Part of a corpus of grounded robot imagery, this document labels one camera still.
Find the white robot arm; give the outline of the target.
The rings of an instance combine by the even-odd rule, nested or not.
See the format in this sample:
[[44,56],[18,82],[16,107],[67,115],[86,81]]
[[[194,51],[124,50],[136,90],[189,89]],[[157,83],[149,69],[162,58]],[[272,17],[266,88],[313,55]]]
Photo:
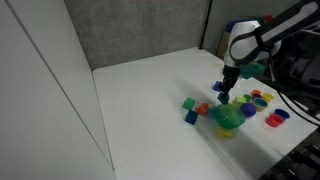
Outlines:
[[234,87],[241,65],[271,56],[273,48],[279,51],[282,40],[318,23],[319,15],[319,0],[300,0],[270,23],[260,25],[256,20],[236,23],[224,57],[220,93],[226,96]]

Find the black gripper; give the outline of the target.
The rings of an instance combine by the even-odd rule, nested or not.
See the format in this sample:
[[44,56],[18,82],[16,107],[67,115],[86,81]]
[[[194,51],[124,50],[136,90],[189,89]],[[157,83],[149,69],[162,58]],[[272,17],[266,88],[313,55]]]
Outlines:
[[222,74],[224,78],[223,82],[220,84],[220,91],[224,94],[228,94],[238,80],[240,69],[238,67],[229,67],[225,65]]

